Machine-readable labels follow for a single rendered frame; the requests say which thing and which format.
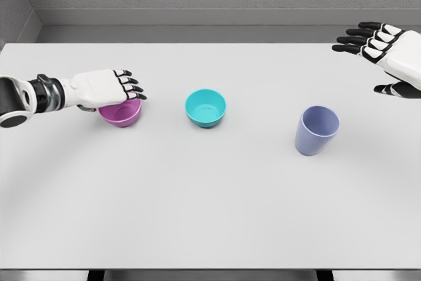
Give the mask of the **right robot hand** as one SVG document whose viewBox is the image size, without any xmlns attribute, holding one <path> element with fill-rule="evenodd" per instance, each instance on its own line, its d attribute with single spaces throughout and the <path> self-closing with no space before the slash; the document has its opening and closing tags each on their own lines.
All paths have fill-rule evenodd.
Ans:
<svg viewBox="0 0 421 281">
<path fill-rule="evenodd" d="M 361 22 L 338 37 L 332 50 L 360 56 L 397 79 L 374 87 L 382 95 L 421 99 L 421 34 L 382 22 Z"/>
</svg>

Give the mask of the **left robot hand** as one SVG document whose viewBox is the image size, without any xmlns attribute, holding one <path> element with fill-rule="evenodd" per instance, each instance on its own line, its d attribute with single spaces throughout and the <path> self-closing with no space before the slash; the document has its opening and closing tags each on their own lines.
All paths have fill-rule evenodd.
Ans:
<svg viewBox="0 0 421 281">
<path fill-rule="evenodd" d="M 121 104 L 128 100 L 146 100 L 139 82 L 129 70 L 95 70 L 61 80 L 65 92 L 65 106 L 84 110 Z"/>
</svg>

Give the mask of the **purple bowl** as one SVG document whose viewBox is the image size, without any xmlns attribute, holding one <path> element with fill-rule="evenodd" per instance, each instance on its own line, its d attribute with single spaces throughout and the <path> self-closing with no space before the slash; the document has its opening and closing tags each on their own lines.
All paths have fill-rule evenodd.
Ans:
<svg viewBox="0 0 421 281">
<path fill-rule="evenodd" d="M 127 100 L 117 105 L 98 108 L 101 117 L 117 127 L 128 127 L 135 123 L 141 113 L 142 100 Z"/>
</svg>

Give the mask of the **teal bowl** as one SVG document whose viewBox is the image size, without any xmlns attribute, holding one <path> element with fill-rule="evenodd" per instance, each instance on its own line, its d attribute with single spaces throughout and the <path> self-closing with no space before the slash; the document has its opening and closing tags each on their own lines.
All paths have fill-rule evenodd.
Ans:
<svg viewBox="0 0 421 281">
<path fill-rule="evenodd" d="M 199 89 L 187 97 L 185 111 L 192 123 L 201 128 L 213 128 L 225 115 L 226 100 L 215 90 Z"/>
</svg>

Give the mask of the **lavender cup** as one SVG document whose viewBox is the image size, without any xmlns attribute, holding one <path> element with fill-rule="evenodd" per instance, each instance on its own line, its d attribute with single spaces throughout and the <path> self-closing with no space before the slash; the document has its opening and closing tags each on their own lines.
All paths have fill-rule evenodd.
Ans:
<svg viewBox="0 0 421 281">
<path fill-rule="evenodd" d="M 302 112 L 297 126 L 296 150 L 306 156 L 318 154 L 335 137 L 339 127 L 339 117 L 331 109 L 321 105 L 308 107 Z"/>
</svg>

